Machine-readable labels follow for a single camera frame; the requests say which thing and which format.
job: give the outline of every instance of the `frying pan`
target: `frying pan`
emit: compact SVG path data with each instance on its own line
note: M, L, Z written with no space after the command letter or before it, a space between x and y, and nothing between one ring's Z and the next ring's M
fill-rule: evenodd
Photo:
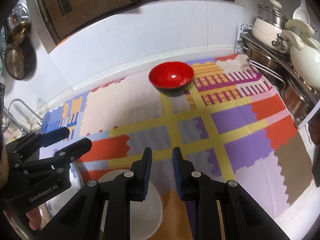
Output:
M28 39L30 24L17 24L7 36L7 50L4 58L5 69L16 79L30 77L36 68L36 54Z
M29 78L36 69L36 54L29 39L25 39L14 49L8 48L4 62L5 69L12 78L16 80Z

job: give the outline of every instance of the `power outlet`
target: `power outlet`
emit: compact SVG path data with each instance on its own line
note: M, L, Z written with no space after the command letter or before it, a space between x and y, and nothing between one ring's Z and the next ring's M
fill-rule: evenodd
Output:
M314 24L313 22L310 22L310 26L315 30L315 35L313 35L312 37L319 41L320 40L320 27L316 24Z

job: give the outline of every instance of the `black bowl exterior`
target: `black bowl exterior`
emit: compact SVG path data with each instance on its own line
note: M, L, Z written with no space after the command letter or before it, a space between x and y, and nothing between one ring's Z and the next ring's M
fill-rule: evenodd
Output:
M191 82L189 82L188 84L185 84L181 87L178 88L159 88L159 87L155 87L156 90L158 90L161 94L164 94L168 97L178 97L184 94L184 92L188 89L189 85L191 84Z

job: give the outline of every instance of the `pot handle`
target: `pot handle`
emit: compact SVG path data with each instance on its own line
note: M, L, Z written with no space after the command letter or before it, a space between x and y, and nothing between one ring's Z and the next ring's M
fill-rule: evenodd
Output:
M320 51L320 43L317 40L313 38L308 38L303 33L300 34L300 38L302 39L305 45L308 45L309 47Z
M269 73L271 76L275 77L277 80L279 80L279 81L283 84L283 88L285 88L285 81L284 81L283 77L280 76L277 72L274 72L273 70L265 67L264 65L262 65L262 64L260 64L260 63L258 63L258 62L256 62L256 61L254 61L254 60L252 60L252 59L248 59L248 58L247 58L247 62L248 62L250 65L252 65L252 66L254 66L254 67L258 68L258 69L261 69L261 70Z
M297 27L308 38L311 38L313 35L315 35L315 30L310 25L304 23L302 20L291 19L288 20L284 26L284 28L288 30L292 30L295 27Z
M298 50L303 50L304 43L302 39L292 31L283 30L280 34L281 38L284 40L290 40L292 45L296 47Z
M241 48L243 48L243 49L245 49L245 50L247 50L247 51L249 51L250 53L251 53L251 50L249 50L245 45L245 42L243 42L243 41L237 41L237 44L241 47Z

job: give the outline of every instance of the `metal faucet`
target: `metal faucet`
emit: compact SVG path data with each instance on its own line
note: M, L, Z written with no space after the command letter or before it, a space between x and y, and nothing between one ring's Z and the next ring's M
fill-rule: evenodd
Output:
M43 123L43 119L39 115L37 115L24 101L22 101L19 98L12 100L8 106L8 109L6 109L5 107L3 108L4 115L6 115L8 117L9 123L12 122L15 126L17 126L18 129L22 132L22 136L30 134L30 133L32 133L31 130L26 128L24 125L20 124L15 119L15 117L9 112L10 106L15 101L21 102L31 113L33 113L41 121L41 123Z

